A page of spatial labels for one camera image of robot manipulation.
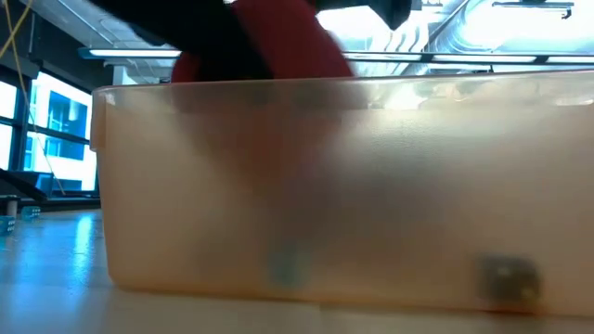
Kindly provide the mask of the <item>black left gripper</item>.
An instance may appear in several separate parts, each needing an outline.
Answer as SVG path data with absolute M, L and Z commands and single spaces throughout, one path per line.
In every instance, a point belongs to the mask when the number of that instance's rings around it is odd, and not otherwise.
M 185 55 L 197 66 L 197 81 L 272 79 L 239 18 L 222 0 L 90 0 L 124 21 L 151 45 L 182 46 L 192 22 Z

